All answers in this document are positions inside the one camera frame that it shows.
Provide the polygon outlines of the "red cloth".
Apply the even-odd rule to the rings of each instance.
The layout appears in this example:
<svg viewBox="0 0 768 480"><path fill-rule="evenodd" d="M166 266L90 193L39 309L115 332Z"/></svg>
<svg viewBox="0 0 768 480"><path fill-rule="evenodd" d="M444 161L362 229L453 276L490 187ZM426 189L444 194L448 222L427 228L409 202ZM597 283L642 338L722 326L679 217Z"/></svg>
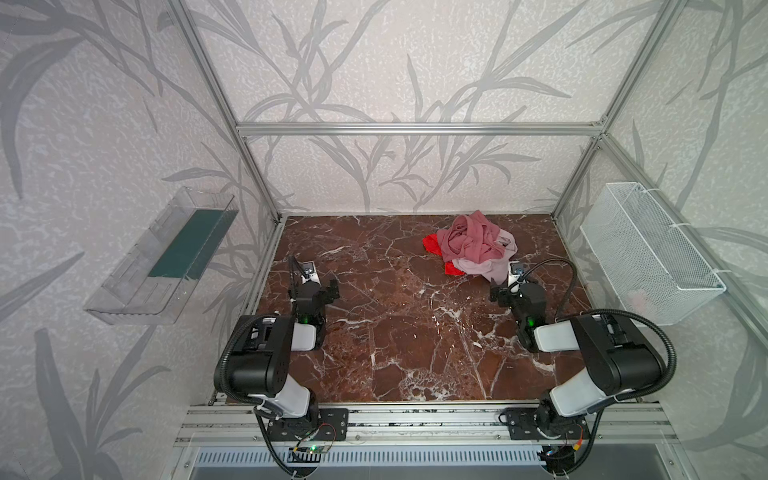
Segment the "red cloth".
<svg viewBox="0 0 768 480"><path fill-rule="evenodd" d="M439 245L439 242L437 240L436 234L431 234L426 236L422 240L422 244L424 246L424 249L433 255L437 255L441 260L443 260L442 251ZM460 269L458 269L452 261L444 261L443 262L443 271L448 276L463 276L464 272Z"/></svg>

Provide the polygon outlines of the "light lilac ribbed cloth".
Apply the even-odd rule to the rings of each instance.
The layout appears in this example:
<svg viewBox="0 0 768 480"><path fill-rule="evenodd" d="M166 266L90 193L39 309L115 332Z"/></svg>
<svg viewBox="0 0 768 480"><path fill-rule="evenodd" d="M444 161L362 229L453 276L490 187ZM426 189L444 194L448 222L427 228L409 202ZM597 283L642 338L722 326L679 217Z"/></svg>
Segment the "light lilac ribbed cloth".
<svg viewBox="0 0 768 480"><path fill-rule="evenodd" d="M506 230L500 231L497 244L503 247L503 254L499 259L490 259L481 263L475 263L468 259L454 259L451 264L462 273L480 275L489 282L501 284L507 280L508 264L517 253L518 247L513 235Z"/></svg>

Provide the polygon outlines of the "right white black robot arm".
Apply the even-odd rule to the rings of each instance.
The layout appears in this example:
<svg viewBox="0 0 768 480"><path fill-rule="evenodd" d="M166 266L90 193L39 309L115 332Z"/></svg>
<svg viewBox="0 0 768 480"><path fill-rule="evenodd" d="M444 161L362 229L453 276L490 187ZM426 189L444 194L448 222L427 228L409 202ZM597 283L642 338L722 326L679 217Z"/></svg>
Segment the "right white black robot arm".
<svg viewBox="0 0 768 480"><path fill-rule="evenodd" d="M533 420L541 430L655 393L676 372L677 353L669 337L633 312L595 309L548 323L545 290L527 282L493 282L489 298L511 311L526 350L581 355L584 368L540 400Z"/></svg>

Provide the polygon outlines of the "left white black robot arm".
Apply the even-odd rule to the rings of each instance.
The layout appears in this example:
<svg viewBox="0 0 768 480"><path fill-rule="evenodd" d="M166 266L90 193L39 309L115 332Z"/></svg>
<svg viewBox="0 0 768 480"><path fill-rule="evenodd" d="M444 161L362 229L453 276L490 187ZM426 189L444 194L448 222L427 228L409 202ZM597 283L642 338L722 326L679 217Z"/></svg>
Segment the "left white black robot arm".
<svg viewBox="0 0 768 480"><path fill-rule="evenodd" d="M216 390L252 405L265 421L304 423L314 429L319 422L316 396L290 375L291 354L323 346L326 307L339 298L336 279L327 285L308 280L291 290L288 315L240 317L214 372Z"/></svg>

